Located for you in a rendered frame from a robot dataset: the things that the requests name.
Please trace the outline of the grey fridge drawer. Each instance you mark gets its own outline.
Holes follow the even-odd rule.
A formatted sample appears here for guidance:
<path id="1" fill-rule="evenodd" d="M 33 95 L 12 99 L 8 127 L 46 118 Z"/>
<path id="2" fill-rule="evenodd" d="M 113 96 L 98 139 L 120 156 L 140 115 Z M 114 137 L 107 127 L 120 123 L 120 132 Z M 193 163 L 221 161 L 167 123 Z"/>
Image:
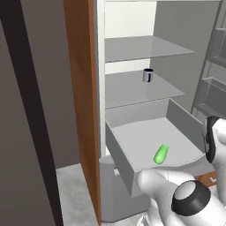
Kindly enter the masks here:
<path id="1" fill-rule="evenodd" d="M 148 196 L 131 197 L 110 155 L 100 158 L 99 166 L 103 222 L 117 222 L 147 210 Z"/>
<path id="2" fill-rule="evenodd" d="M 154 155 L 161 144 L 169 151 L 163 164 L 156 164 Z M 205 156 L 202 123 L 171 99 L 108 109 L 106 145 L 132 197 L 140 195 L 141 170 L 176 170 L 193 176 L 214 170 Z"/>

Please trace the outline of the white fridge body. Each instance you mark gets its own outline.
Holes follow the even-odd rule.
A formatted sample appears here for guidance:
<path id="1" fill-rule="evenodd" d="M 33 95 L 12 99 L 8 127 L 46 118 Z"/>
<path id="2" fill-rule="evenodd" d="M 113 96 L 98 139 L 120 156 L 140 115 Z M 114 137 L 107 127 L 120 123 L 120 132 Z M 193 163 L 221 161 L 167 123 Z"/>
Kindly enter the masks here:
<path id="1" fill-rule="evenodd" d="M 94 0 L 100 158 L 111 156 L 106 145 L 107 74 L 151 68 L 154 70 L 153 77 L 157 74 L 184 93 L 161 100 L 171 99 L 193 116 L 192 103 L 220 2 L 221 0 Z M 106 39 L 151 35 L 192 50 L 193 54 L 105 62 Z M 202 120 L 195 118 L 202 123 L 203 137 L 206 132 L 204 123 L 208 117 Z"/>

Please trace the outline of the grey fridge door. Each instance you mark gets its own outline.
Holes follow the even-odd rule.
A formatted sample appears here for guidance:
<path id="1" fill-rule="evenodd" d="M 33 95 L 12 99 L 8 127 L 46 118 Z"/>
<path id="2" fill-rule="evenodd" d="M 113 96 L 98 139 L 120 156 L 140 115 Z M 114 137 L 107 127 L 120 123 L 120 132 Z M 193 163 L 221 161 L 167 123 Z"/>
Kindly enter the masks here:
<path id="1" fill-rule="evenodd" d="M 211 39 L 214 36 L 214 32 L 215 32 L 216 28 L 226 28 L 226 0 L 221 0 L 220 4 L 218 6 L 218 9 L 217 9 L 214 26 L 213 26 L 213 29 L 212 29 L 212 32 L 211 32 L 211 35 L 210 35 L 209 43 L 207 45 L 207 53 L 206 53 L 205 58 L 204 58 L 204 62 L 203 62 L 201 72 L 200 72 L 199 82 L 198 82 L 197 89 L 196 89 L 194 99 L 193 99 L 193 103 L 192 103 L 191 112 L 193 113 L 193 115 L 195 117 L 197 117 L 200 120 L 202 120 L 206 117 L 205 115 L 203 115 L 200 111 L 198 111 L 194 107 L 195 97 L 198 93 L 200 81 L 204 78 L 212 77 L 212 78 L 220 80 L 223 83 L 226 83 L 226 68 L 224 68 L 224 67 L 222 67 L 218 64 L 214 64 L 207 59 L 208 51 L 209 51 L 209 48 L 210 48 L 210 42 L 211 42 Z"/>

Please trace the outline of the brown wooden side panel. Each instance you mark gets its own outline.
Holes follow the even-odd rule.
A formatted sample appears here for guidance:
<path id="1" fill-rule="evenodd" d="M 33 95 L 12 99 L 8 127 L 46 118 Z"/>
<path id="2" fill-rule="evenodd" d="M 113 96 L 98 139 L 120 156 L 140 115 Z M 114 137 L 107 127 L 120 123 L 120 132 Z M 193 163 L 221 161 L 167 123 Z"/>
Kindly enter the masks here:
<path id="1" fill-rule="evenodd" d="M 79 160 L 97 219 L 101 218 L 94 46 L 94 0 L 64 0 Z"/>

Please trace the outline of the green corn in husk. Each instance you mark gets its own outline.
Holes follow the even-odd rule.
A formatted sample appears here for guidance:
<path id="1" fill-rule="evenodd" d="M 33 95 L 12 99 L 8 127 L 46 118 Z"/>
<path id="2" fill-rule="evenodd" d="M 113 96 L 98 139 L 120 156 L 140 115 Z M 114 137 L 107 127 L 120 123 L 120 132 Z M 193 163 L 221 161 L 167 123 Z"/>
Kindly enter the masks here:
<path id="1" fill-rule="evenodd" d="M 170 149 L 169 146 L 165 146 L 165 145 L 161 144 L 161 146 L 159 147 L 159 149 L 157 150 L 157 152 L 154 155 L 154 162 L 156 164 L 163 164 L 163 162 L 166 159 L 169 149 Z"/>

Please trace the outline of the dark silver can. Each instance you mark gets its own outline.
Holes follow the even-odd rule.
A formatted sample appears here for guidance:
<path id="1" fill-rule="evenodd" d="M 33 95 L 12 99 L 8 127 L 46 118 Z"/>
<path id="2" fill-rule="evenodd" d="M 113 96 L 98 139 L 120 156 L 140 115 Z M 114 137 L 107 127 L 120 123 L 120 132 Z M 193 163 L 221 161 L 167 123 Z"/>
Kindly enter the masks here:
<path id="1" fill-rule="evenodd" d="M 143 81 L 146 82 L 146 83 L 149 83 L 152 81 L 153 79 L 153 73 L 154 73 L 154 70 L 151 69 L 151 68 L 146 68 L 143 70 Z"/>

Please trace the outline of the dark brown tall cabinet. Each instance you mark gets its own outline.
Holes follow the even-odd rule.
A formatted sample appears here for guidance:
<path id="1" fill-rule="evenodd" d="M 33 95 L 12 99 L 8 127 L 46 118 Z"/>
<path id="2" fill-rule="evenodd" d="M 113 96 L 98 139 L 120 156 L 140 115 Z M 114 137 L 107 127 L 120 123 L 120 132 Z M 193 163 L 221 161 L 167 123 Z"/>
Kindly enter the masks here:
<path id="1" fill-rule="evenodd" d="M 79 162 L 63 0 L 0 0 L 0 21 L 55 226 L 57 171 Z"/>

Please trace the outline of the grey fridge door bin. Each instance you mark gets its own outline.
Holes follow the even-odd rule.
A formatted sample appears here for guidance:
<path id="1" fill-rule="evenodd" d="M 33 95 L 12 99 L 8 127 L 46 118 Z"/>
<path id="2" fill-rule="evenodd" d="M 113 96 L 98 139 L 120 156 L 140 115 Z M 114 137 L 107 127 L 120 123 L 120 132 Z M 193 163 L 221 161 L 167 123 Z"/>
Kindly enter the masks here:
<path id="1" fill-rule="evenodd" d="M 215 29 L 207 59 L 226 68 L 226 28 Z"/>
<path id="2" fill-rule="evenodd" d="M 226 83 L 212 77 L 202 79 L 194 107 L 207 117 L 226 118 Z"/>

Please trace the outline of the brown wooden cabinet drawer front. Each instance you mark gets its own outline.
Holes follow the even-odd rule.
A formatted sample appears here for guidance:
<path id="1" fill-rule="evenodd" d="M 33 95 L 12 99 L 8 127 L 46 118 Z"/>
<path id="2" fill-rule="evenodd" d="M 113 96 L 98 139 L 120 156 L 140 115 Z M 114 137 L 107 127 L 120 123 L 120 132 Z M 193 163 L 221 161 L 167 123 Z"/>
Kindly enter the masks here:
<path id="1" fill-rule="evenodd" d="M 206 187 L 216 185 L 216 172 L 208 172 L 207 174 L 196 176 L 195 179 L 200 181 Z"/>

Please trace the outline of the grey glass fridge shelf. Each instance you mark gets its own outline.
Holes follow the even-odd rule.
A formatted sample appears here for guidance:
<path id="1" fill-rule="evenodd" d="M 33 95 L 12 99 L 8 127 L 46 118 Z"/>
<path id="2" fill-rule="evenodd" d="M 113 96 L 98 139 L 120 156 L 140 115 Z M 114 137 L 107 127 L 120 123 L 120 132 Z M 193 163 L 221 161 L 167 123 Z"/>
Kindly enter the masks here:
<path id="1" fill-rule="evenodd" d="M 105 108 L 184 95 L 157 74 L 151 82 L 144 82 L 142 78 L 143 71 L 107 74 L 105 76 Z"/>
<path id="2" fill-rule="evenodd" d="M 193 54 L 193 51 L 152 35 L 105 40 L 106 63 L 186 54 Z"/>

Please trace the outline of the grey fridge bottom drawer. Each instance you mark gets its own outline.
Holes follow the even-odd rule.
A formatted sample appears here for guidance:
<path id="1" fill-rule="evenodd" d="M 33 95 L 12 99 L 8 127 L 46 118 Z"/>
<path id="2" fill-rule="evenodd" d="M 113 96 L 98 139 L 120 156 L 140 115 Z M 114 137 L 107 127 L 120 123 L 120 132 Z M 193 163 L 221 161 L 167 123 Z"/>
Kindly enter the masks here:
<path id="1" fill-rule="evenodd" d="M 110 155 L 100 158 L 99 166 L 103 222 L 117 222 L 147 210 L 148 196 L 131 197 Z"/>

